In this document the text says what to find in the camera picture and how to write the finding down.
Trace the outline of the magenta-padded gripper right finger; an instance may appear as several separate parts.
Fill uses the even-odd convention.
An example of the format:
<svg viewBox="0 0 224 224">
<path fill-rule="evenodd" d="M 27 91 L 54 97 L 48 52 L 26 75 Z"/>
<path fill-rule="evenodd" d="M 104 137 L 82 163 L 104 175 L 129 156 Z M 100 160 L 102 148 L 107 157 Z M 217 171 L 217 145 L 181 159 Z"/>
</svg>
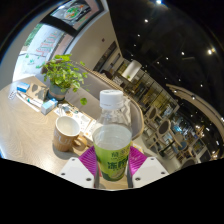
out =
<svg viewBox="0 0 224 224">
<path fill-rule="evenodd" d="M 168 175 L 156 157 L 147 157 L 133 146 L 130 147 L 127 182 L 129 188 L 140 188 Z"/>
</svg>

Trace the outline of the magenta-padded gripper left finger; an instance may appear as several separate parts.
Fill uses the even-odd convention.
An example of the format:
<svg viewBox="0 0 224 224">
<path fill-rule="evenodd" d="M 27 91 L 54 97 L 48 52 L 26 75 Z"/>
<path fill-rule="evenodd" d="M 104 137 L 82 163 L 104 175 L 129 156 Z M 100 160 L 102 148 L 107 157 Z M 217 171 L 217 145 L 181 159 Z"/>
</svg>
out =
<svg viewBox="0 0 224 224">
<path fill-rule="evenodd" d="M 71 157 L 59 176 L 84 188 L 98 188 L 99 168 L 94 147 L 87 149 L 78 158 Z"/>
</svg>

